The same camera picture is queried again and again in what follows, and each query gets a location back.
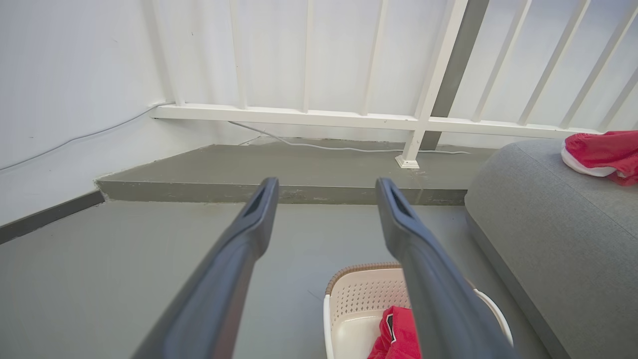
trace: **gray sofa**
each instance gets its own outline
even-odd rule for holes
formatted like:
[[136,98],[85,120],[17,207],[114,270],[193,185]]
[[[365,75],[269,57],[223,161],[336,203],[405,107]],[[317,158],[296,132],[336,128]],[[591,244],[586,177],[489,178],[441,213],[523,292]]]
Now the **gray sofa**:
[[468,225],[553,358],[638,358],[638,185],[576,173],[560,149],[495,153]]

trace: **red cloth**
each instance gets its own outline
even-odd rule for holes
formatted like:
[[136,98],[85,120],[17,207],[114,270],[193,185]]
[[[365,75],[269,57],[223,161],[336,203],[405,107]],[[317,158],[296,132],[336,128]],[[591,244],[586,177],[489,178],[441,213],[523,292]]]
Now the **red cloth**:
[[412,310],[392,306],[383,312],[376,339],[367,359],[420,359]]
[[565,149],[587,168],[615,168],[608,178],[621,186],[638,183],[638,131],[575,134],[565,139]]

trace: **laundry basket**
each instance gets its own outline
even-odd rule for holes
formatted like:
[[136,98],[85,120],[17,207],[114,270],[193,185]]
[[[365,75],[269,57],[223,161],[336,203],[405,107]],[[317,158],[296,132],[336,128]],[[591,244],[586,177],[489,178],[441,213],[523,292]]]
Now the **laundry basket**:
[[[503,334],[513,344],[510,327],[501,310],[487,295],[474,286],[472,288],[490,308]],[[380,334],[383,311],[393,305],[411,307],[399,263],[360,264],[337,272],[328,283],[323,299],[327,358],[367,358]]]

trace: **gray cable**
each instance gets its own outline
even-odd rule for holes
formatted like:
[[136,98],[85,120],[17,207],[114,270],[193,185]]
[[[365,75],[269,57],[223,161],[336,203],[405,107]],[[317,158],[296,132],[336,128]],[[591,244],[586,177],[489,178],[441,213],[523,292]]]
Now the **gray cable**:
[[70,139],[70,140],[68,140],[68,141],[66,141],[66,142],[64,142],[64,143],[62,143],[62,144],[59,144],[59,145],[57,145],[56,147],[53,147],[53,148],[51,148],[51,149],[48,149],[48,150],[46,150],[46,151],[44,151],[44,152],[42,152],[42,153],[40,153],[40,154],[38,154],[38,155],[31,156],[31,157],[29,157],[29,158],[27,158],[27,159],[25,159],[25,160],[21,160],[21,161],[19,161],[19,162],[15,162],[15,163],[13,163],[13,164],[10,164],[10,165],[7,165],[7,166],[5,166],[5,167],[2,167],[2,168],[0,168],[0,171],[4,171],[4,170],[6,170],[6,169],[9,169],[9,168],[15,167],[15,166],[17,166],[17,165],[21,165],[21,164],[23,164],[24,162],[28,162],[28,161],[34,160],[35,158],[38,158],[38,157],[40,157],[40,156],[44,156],[44,155],[46,155],[47,153],[53,152],[53,151],[57,150],[58,148],[60,148],[60,147],[62,147],[62,146],[65,146],[65,145],[67,145],[67,144],[69,144],[69,143],[71,143],[71,142],[73,142],[73,141],[77,141],[77,140],[79,140],[79,139],[84,139],[84,138],[86,138],[86,137],[90,137],[90,136],[98,135],[98,134],[101,134],[101,133],[103,133],[103,132],[106,132],[106,131],[112,130],[112,129],[114,129],[115,127],[120,127],[120,126],[122,126],[122,125],[125,125],[125,124],[127,124],[127,123],[129,123],[129,122],[133,121],[134,119],[139,118],[140,116],[142,116],[142,115],[146,114],[146,113],[147,113],[147,112],[149,112],[150,110],[153,110],[153,109],[155,109],[155,108],[157,108],[157,107],[159,107],[159,106],[172,105],[173,103],[175,103],[175,102],[162,102],[162,103],[157,103],[156,105],[153,105],[153,106],[149,107],[148,109],[146,109],[144,112],[140,113],[139,115],[136,115],[134,118],[127,119],[126,121],[124,121],[124,122],[122,122],[122,123],[118,123],[117,125],[114,125],[114,126],[111,126],[111,127],[105,128],[105,129],[103,129],[103,130],[99,130],[99,131],[96,131],[96,132],[92,132],[92,133],[90,133],[90,134],[82,135],[82,136],[79,136],[79,137],[74,137],[74,138],[72,138],[72,139]]
[[[350,150],[350,151],[357,151],[357,152],[403,152],[402,149],[360,149],[360,148],[351,148],[351,147],[340,147],[340,148],[335,148],[335,147],[323,147],[323,146],[317,146],[316,144],[309,144],[309,143],[292,143],[292,142],[288,142],[284,139],[282,139],[281,137],[277,136],[277,135],[273,135],[273,134],[269,134],[266,131],[261,131],[258,130],[256,128],[250,127],[250,126],[246,126],[246,125],[242,125],[241,123],[237,123],[237,122],[233,122],[233,121],[229,121],[230,123],[232,123],[233,125],[237,125],[239,127],[243,127],[243,128],[247,128],[249,130],[253,130],[253,131],[257,131],[261,134],[264,135],[268,135],[274,139],[277,139],[281,142],[284,142],[285,144],[289,144],[291,146],[305,146],[305,147],[314,147],[314,148],[320,148],[320,149],[331,149],[333,151],[343,151],[343,150]],[[449,151],[438,151],[435,149],[422,149],[419,152],[428,152],[428,153],[447,153],[449,155],[456,155],[458,153],[466,153],[468,155],[470,155],[471,153],[469,152],[464,152],[464,151],[456,151],[456,152],[449,152]]]

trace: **raised concrete step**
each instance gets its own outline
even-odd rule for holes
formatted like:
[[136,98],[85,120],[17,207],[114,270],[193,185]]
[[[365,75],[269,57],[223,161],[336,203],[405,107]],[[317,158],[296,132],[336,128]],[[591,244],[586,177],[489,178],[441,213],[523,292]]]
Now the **raised concrete step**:
[[[398,149],[403,144],[290,139],[325,147]],[[462,205],[493,149],[440,146],[470,155],[420,153],[420,169],[401,169],[399,152],[361,153],[290,146],[260,138],[248,146],[208,146],[97,181],[122,201],[245,202],[265,178],[279,178],[280,203],[375,204],[375,181],[391,178],[411,204]]]

